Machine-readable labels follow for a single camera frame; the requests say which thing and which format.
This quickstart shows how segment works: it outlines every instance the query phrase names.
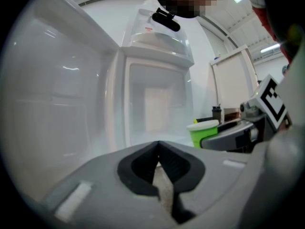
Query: green bucket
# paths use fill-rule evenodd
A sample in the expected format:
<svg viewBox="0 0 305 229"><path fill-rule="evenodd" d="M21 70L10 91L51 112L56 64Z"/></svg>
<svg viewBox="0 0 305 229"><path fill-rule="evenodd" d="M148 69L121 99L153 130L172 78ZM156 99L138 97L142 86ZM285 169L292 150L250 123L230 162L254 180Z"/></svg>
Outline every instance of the green bucket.
<svg viewBox="0 0 305 229"><path fill-rule="evenodd" d="M194 147L201 148L200 142L202 139L218 134L218 125L218 120L209 120L187 126L187 129L191 134Z"/></svg>

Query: white ceiling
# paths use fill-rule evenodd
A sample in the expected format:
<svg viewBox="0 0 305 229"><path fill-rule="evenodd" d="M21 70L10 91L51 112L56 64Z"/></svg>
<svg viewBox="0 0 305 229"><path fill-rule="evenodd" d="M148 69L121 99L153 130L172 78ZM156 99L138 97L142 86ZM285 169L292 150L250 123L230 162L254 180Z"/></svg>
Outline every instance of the white ceiling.
<svg viewBox="0 0 305 229"><path fill-rule="evenodd" d="M81 4L90 0L75 1ZM259 62L267 57L282 56L279 49L265 54L260 53L261 49L276 42L273 41L252 11L249 0L242 0L238 4L233 0L222 0L216 6L208 9L205 16L222 28L237 46L246 44L250 49L254 62Z"/></svg>

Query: black cap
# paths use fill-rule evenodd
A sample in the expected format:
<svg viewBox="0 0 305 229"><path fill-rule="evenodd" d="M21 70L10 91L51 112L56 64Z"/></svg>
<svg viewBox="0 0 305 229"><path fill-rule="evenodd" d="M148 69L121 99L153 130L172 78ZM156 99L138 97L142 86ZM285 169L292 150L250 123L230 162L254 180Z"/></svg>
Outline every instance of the black cap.
<svg viewBox="0 0 305 229"><path fill-rule="evenodd" d="M172 0L158 0L158 2L169 13L179 17L190 19L200 15L199 9L195 10L194 6L177 5L177 1L172 1Z"/></svg>

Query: green cup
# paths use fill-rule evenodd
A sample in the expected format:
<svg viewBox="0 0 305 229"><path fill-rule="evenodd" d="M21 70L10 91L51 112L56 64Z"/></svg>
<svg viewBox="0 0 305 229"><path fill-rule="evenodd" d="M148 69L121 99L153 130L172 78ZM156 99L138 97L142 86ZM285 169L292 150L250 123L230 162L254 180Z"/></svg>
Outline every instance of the green cup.
<svg viewBox="0 0 305 229"><path fill-rule="evenodd" d="M191 134L194 147L201 148L200 142L202 139L218 134L218 125L218 120L209 120L188 125L187 129Z"/></svg>

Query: white lid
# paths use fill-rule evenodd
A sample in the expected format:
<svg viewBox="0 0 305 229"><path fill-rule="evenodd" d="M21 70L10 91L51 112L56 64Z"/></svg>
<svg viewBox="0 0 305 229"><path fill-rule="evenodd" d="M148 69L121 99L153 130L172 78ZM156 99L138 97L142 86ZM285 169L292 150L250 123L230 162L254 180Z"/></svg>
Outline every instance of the white lid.
<svg viewBox="0 0 305 229"><path fill-rule="evenodd" d="M200 130L210 129L218 125L219 125L218 120L208 120L208 121L203 121L196 124L188 125L186 128L189 131L200 131Z"/></svg>

